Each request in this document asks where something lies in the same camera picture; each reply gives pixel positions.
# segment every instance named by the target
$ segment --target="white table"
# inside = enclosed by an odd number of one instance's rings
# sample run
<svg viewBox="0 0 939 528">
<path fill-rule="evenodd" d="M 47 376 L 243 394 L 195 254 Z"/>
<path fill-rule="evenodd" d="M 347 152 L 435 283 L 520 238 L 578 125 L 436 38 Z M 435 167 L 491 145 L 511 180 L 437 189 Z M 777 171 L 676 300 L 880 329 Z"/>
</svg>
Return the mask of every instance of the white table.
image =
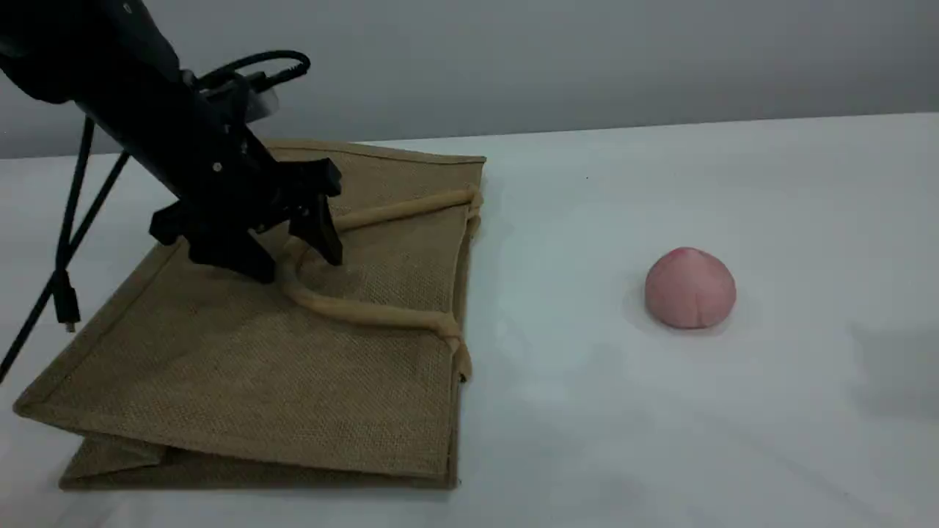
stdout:
<svg viewBox="0 0 939 528">
<path fill-rule="evenodd" d="M 0 525 L 936 525 L 939 115 L 383 145 L 489 158 L 457 491 L 60 492 L 77 439 L 9 410 L 69 339 L 50 309 L 0 387 Z M 72 163 L 0 162 L 4 348 Z M 129 166 L 71 266 L 86 317 L 169 201 Z M 737 279 L 715 331 L 643 312 L 644 273 L 680 245 Z"/>
</svg>

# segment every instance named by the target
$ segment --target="robotic arm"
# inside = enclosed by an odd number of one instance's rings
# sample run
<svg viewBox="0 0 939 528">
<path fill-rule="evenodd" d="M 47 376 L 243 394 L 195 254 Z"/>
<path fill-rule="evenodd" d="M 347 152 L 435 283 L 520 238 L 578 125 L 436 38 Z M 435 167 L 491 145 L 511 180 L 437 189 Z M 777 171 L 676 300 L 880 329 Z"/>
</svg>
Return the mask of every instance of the robotic arm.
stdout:
<svg viewBox="0 0 939 528">
<path fill-rule="evenodd" d="M 272 58 L 300 63 L 272 76 L 237 72 Z M 277 162 L 247 128 L 248 121 L 270 112 L 271 88 L 309 67 L 303 54 L 268 52 L 197 78 L 179 68 L 173 47 L 140 0 L 0 6 L 0 69 L 10 80 L 35 99 L 75 101 L 177 197 L 175 204 L 154 213 L 150 234 L 167 245 L 184 237 L 192 261 L 262 283 L 273 281 L 275 264 L 249 230 L 260 233 L 289 222 L 291 235 L 308 242 L 330 264 L 342 262 L 342 244 L 327 203 L 328 196 L 341 192 L 335 165 L 328 159 Z M 87 124 L 85 160 L 93 130 Z M 80 186 L 78 169 L 76 180 Z M 70 232 L 68 211 L 66 216 Z M 63 321 L 67 323 L 77 322 L 77 302 L 68 299 L 74 290 L 56 285 L 66 276 L 70 258 L 57 258 L 59 278 L 54 274 L 50 280 L 60 320 L 60 306 L 74 303 L 74 315 Z M 23 333 L 21 337 L 19 346 L 25 340 Z M 18 352 L 17 343 L 14 349 L 0 367 L 0 380 L 12 362 L 10 355 Z"/>
</svg>

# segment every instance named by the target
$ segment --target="pink peach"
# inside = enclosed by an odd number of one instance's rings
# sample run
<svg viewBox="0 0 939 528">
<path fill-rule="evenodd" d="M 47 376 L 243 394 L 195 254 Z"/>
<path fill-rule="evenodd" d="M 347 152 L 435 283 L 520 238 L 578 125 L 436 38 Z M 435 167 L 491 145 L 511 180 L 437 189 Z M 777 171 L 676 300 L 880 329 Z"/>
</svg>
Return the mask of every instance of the pink peach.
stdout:
<svg viewBox="0 0 939 528">
<path fill-rule="evenodd" d="M 700 249 L 674 249 L 646 275 L 646 308 L 673 328 L 714 326 L 727 318 L 736 300 L 737 286 L 727 266 Z"/>
</svg>

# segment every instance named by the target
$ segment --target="gray wall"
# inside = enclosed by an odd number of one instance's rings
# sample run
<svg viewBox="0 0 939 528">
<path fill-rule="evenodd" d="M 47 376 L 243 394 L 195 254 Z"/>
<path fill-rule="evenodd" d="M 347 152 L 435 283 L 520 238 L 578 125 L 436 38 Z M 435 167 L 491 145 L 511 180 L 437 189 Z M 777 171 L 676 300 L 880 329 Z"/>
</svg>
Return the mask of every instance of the gray wall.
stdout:
<svg viewBox="0 0 939 528">
<path fill-rule="evenodd" d="M 937 0 L 149 0 L 184 67 L 311 74 L 262 135 L 366 140 L 939 109 Z M 80 114 L 0 81 L 0 157 Z M 100 148 L 113 148 L 102 142 Z"/>
</svg>

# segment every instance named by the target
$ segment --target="jute bag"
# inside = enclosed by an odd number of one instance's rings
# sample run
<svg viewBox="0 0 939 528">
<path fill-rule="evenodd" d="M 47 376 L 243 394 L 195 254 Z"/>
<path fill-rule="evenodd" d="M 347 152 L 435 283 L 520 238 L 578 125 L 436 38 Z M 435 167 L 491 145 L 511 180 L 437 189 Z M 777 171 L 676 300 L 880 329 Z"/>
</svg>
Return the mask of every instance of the jute bag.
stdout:
<svg viewBox="0 0 939 528">
<path fill-rule="evenodd" d="M 342 171 L 343 266 L 285 228 L 275 285 L 155 247 L 16 402 L 85 437 L 63 489 L 455 486 L 485 158 L 269 147 Z"/>
</svg>

